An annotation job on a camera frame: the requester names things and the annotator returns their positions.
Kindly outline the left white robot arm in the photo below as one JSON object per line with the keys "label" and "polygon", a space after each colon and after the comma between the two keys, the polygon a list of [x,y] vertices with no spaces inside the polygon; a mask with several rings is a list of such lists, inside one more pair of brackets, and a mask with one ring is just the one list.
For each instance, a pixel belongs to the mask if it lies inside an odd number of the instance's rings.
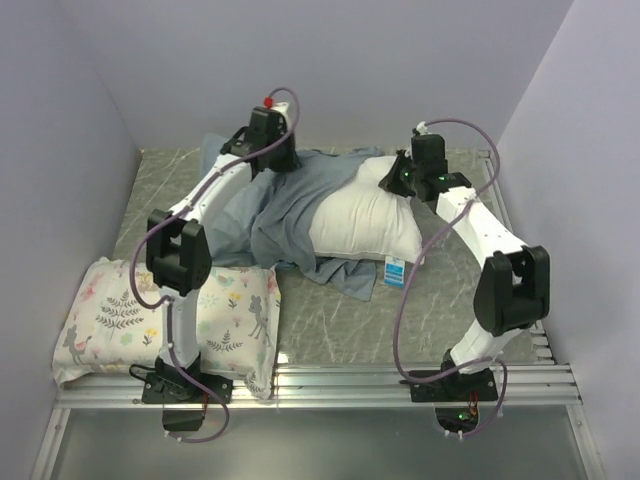
{"label": "left white robot arm", "polygon": [[221,147],[196,187],[170,210],[155,210],[148,218],[145,263],[163,306],[164,339],[154,370],[179,402],[195,399],[202,386],[197,303],[212,266],[205,225],[259,173],[298,168],[297,119],[291,115],[296,110],[290,102],[267,97],[252,110],[249,124]]}

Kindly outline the blue-grey pillowcase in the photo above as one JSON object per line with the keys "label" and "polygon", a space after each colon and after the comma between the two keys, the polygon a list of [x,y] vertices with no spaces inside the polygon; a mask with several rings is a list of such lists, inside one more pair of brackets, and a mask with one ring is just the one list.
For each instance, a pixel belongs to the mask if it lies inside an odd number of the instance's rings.
{"label": "blue-grey pillowcase", "polygon": [[301,167],[296,171],[258,174],[205,225],[212,265],[298,267],[318,284],[331,283],[344,295],[370,300],[377,276],[375,263],[317,255],[309,229],[321,202],[347,185],[365,160],[383,154],[377,146],[342,155],[300,149]]}

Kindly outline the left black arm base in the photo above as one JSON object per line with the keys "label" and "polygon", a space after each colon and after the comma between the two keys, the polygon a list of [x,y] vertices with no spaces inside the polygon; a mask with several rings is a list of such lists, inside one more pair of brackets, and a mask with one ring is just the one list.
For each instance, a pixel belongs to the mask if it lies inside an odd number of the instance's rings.
{"label": "left black arm base", "polygon": [[[164,407],[162,425],[167,436],[183,443],[205,443],[219,438],[228,429],[228,404],[232,398],[233,381],[224,376],[204,373],[200,357],[182,370],[157,358],[153,367],[134,363],[128,373],[143,383],[142,404]],[[222,408],[222,425],[208,437],[190,436],[190,433],[196,433],[204,426],[208,408],[214,405]]]}

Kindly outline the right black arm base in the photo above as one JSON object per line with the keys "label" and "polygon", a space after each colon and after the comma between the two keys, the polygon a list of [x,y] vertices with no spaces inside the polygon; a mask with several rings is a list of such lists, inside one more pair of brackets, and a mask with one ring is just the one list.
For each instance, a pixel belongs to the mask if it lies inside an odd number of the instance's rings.
{"label": "right black arm base", "polygon": [[453,373],[428,384],[401,380],[409,388],[412,403],[434,403],[438,427],[444,433],[469,434],[480,425],[479,404],[499,399],[493,372]]}

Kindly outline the white pillow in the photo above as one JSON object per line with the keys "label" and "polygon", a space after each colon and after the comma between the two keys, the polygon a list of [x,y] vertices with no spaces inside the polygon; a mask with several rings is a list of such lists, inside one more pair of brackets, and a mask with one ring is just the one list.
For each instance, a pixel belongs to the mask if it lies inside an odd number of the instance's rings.
{"label": "white pillow", "polygon": [[309,228],[316,254],[353,260],[417,258],[422,236],[410,200],[379,187],[394,161],[393,156],[366,159],[352,180],[320,202]]}

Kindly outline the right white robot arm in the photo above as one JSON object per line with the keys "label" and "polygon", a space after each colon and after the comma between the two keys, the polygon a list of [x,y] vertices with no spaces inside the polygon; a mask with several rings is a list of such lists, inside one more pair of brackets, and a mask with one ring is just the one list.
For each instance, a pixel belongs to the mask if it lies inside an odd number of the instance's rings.
{"label": "right white robot arm", "polygon": [[480,267],[473,297],[474,321],[445,357],[444,394],[460,400],[472,392],[476,373],[487,368],[514,338],[545,318],[550,309],[550,256],[511,233],[460,172],[449,169],[444,138],[420,127],[411,147],[398,152],[380,188],[429,206],[444,226],[438,242],[455,233]]}

